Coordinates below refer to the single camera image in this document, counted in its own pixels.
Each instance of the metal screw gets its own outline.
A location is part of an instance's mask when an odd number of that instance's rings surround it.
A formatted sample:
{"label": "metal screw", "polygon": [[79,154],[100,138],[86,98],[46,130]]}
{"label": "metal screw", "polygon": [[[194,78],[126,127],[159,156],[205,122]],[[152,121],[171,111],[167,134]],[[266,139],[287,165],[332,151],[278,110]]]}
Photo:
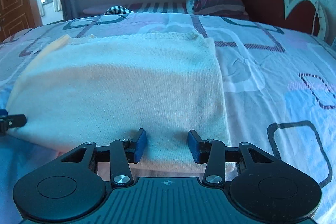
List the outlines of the metal screw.
{"label": "metal screw", "polygon": [[114,182],[118,184],[125,184],[129,182],[131,179],[128,176],[125,175],[119,175],[114,177]]}
{"label": "metal screw", "polygon": [[222,181],[222,178],[217,175],[211,175],[211,176],[207,176],[205,180],[209,183],[216,184],[216,183],[220,183]]}

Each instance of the headboard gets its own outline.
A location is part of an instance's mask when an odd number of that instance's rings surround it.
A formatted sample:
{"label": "headboard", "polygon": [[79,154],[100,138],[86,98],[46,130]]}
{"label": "headboard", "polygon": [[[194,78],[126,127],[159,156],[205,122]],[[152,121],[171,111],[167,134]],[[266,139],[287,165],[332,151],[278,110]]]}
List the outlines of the headboard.
{"label": "headboard", "polygon": [[[318,0],[242,0],[252,21],[311,34]],[[314,35],[326,40],[328,20],[320,5]]]}

